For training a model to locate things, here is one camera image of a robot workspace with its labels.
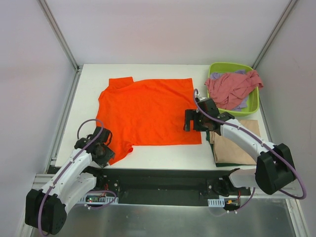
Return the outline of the right aluminium frame post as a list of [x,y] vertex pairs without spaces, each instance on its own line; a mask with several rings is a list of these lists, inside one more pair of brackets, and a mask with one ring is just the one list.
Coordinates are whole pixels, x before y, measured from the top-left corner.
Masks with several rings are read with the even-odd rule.
[[268,38],[266,39],[263,47],[261,48],[258,56],[256,57],[252,68],[256,69],[268,50],[270,49],[271,45],[273,44],[274,40],[278,36],[280,30],[284,26],[285,22],[287,21],[289,15],[292,13],[293,9],[297,5],[299,1],[298,0],[289,0],[285,9],[283,10],[282,14],[280,15],[279,19],[277,20],[275,26],[273,27],[271,33],[269,34]]

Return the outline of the green plastic basin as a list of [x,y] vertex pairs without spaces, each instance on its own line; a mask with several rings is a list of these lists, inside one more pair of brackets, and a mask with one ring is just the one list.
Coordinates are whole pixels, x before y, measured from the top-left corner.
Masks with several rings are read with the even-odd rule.
[[[243,65],[239,63],[231,63],[231,62],[215,62],[212,63],[209,66],[208,70],[208,76],[210,76],[212,73],[230,73],[230,72],[236,72],[244,70],[245,72],[252,71],[253,69],[248,65]],[[232,114],[235,117],[245,117],[249,116],[250,114],[253,114],[257,112],[260,105],[259,100],[259,88],[255,88],[249,95],[247,99],[247,106],[245,108],[241,108],[240,111],[231,111],[231,110],[225,110],[219,108],[219,111],[221,113],[228,112]]]

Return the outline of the orange t shirt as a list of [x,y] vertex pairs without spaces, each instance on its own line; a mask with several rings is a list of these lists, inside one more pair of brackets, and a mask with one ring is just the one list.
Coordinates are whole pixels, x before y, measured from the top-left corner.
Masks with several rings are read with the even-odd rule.
[[201,134],[184,131],[185,110],[195,109],[193,80],[109,79],[98,101],[97,125],[113,134],[113,165],[134,146],[199,145]]

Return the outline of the left aluminium frame post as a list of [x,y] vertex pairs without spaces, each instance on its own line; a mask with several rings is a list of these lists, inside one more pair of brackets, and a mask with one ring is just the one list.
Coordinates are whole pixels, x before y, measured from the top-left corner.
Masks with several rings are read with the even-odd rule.
[[55,37],[57,38],[62,50],[64,51],[67,59],[71,63],[72,67],[75,71],[79,70],[79,64],[77,63],[73,53],[71,52],[71,49],[47,3],[46,0],[37,0],[42,12],[44,13],[53,33],[55,34]]

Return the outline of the lavender t shirt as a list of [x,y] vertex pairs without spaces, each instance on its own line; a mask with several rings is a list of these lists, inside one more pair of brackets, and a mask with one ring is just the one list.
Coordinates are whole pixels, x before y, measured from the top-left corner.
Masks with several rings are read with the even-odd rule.
[[247,106],[248,94],[240,86],[244,82],[244,70],[233,73],[212,73],[205,85],[218,108],[240,111]]

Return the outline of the left aluminium table rail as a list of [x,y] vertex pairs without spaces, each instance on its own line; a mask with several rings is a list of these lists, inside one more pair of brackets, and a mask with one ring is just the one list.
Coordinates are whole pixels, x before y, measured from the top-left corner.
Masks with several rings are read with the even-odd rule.
[[57,127],[57,131],[56,131],[56,134],[55,134],[55,137],[53,140],[53,144],[52,144],[51,150],[48,154],[48,160],[46,163],[46,167],[44,169],[44,174],[47,174],[53,159],[57,158],[57,155],[58,155],[58,152],[59,152],[59,149],[61,146],[61,142],[63,139],[64,131],[65,131],[65,128],[67,125],[67,120],[68,120],[68,117],[70,114],[71,106],[72,106],[74,96],[75,96],[75,93],[77,90],[77,86],[79,83],[79,78],[81,76],[82,69],[83,69],[83,65],[79,66],[75,70],[75,75],[74,75],[71,87],[68,91],[67,99],[66,99],[65,105],[63,107],[60,120],[58,122],[58,127]]

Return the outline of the pink t shirt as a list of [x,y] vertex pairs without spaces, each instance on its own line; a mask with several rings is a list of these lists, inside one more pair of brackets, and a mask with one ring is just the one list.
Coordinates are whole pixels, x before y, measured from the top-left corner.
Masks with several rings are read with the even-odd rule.
[[256,70],[234,73],[212,73],[204,83],[209,97],[220,109],[241,111],[247,107],[249,94],[262,88],[263,82]]

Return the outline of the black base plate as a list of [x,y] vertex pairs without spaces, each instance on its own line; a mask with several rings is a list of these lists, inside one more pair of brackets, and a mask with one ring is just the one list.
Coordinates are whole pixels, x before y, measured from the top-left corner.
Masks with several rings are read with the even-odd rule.
[[250,196],[247,188],[223,184],[226,170],[154,170],[87,167],[97,178],[95,189],[116,193],[119,204],[207,206],[220,189],[230,196]]

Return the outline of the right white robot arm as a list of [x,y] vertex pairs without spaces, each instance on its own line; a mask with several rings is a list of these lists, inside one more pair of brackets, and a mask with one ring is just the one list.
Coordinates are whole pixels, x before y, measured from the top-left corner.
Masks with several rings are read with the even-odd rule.
[[185,110],[186,132],[213,131],[234,142],[256,162],[255,169],[230,171],[222,182],[226,194],[233,195],[242,187],[250,187],[272,195],[297,179],[291,152],[286,145],[266,142],[230,113],[220,113],[211,98],[196,99],[195,103],[197,109]]

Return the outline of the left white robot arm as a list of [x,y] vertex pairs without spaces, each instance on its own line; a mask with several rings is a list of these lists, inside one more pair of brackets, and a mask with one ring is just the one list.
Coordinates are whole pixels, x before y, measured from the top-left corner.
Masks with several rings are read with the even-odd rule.
[[66,163],[41,188],[26,196],[25,224],[41,234],[60,232],[71,209],[87,193],[98,193],[87,200],[87,208],[109,193],[101,169],[109,165],[115,153],[109,148],[113,134],[96,127],[92,134],[78,138]]

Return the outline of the aluminium frame post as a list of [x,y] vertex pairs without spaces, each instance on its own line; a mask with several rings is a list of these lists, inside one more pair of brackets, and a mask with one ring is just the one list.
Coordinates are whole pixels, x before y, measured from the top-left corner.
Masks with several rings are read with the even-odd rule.
[[275,26],[273,27],[271,33],[269,34],[268,38],[266,39],[263,47],[261,48],[258,56],[256,57],[252,68],[256,69],[268,50],[270,49],[271,45],[273,44],[274,40],[278,36],[280,30],[284,26],[285,22],[287,21],[289,15],[292,13],[293,9],[297,5],[299,1],[298,0],[289,0],[285,9],[283,10],[282,14],[280,15],[279,19],[277,20]]
[[75,71],[79,70],[79,64],[77,63],[73,53],[71,52],[71,49],[47,3],[46,0],[37,0],[42,12],[44,13],[53,33],[55,34],[55,37],[57,38],[62,50],[64,51],[67,59],[71,63],[72,67]]

